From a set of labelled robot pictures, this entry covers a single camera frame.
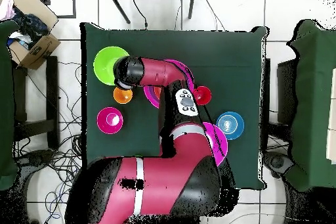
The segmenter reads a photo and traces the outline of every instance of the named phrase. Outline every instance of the table leg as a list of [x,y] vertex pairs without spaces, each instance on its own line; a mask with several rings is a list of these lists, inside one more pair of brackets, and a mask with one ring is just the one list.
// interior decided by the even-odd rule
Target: table leg
[[125,12],[123,11],[123,8],[121,7],[121,5],[119,4],[119,2],[117,0],[112,0],[115,4],[115,6],[117,7],[117,9],[119,10],[119,12],[121,13],[121,15],[124,17],[124,19],[126,20],[126,22],[128,24],[131,23],[131,21],[129,21],[127,15],[125,14]]
[[189,5],[189,15],[188,18],[192,18],[192,9],[194,8],[194,0],[190,0],[190,5]]

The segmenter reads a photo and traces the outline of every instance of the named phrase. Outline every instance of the green bowl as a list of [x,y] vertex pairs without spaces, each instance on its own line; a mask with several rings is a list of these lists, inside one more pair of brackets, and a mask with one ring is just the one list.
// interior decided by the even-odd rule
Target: green bowl
[[129,56],[129,54],[120,47],[109,46],[100,50],[93,62],[93,71],[99,81],[114,86],[113,65],[124,56]]

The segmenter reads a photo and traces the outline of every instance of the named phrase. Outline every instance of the magenta cup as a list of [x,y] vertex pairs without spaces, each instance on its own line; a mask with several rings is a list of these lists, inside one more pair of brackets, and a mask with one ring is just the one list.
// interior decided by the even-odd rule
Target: magenta cup
[[97,126],[105,134],[115,134],[123,126],[123,115],[114,107],[106,107],[98,113]]

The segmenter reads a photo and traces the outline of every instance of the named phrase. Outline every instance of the magenta plate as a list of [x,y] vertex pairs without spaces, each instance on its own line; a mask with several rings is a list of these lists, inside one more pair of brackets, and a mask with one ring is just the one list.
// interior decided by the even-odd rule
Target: magenta plate
[[[165,61],[175,64],[186,74],[187,84],[192,92],[194,90],[194,77],[189,68],[185,64],[177,60],[165,60]],[[154,86],[144,86],[144,94],[146,95],[146,98],[150,101],[150,103],[152,103],[156,108],[159,108],[160,100],[154,93]]]
[[114,107],[106,107],[98,113],[97,126],[105,134],[117,133],[123,126],[123,115]]
[[228,141],[225,134],[219,127],[211,123],[203,123],[205,126],[205,134],[210,140],[211,149],[213,150],[213,156],[215,157],[216,165],[219,166],[228,154]]

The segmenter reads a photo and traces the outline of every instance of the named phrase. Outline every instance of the green tablecloth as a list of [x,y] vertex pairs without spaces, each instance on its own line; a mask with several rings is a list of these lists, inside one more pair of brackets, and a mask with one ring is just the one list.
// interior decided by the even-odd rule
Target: green tablecloth
[[7,40],[18,30],[12,20],[0,22],[0,190],[9,188],[16,177],[18,168],[13,160],[14,142],[14,83],[12,62]]
[[295,80],[297,111],[291,126],[291,155],[296,165],[285,177],[298,191],[336,188],[336,165],[326,158],[336,31],[303,20],[295,28],[290,44],[299,59]]
[[[143,88],[133,91],[130,103],[118,104],[112,96],[114,87],[101,83],[93,72],[97,52],[107,46],[118,46],[130,55],[175,59],[187,65],[196,84],[205,85],[212,92],[207,109],[214,122],[223,112],[239,113],[245,121],[245,131],[239,139],[229,141],[226,157],[235,187],[264,188],[258,179],[258,163],[262,39],[266,28],[260,27],[251,33],[107,31],[82,24],[81,29],[87,57],[88,163],[99,156],[159,154],[158,109],[148,102]],[[107,106],[116,107],[124,117],[123,128],[115,135],[103,134],[96,125],[97,114]],[[201,118],[208,122],[202,108]]]

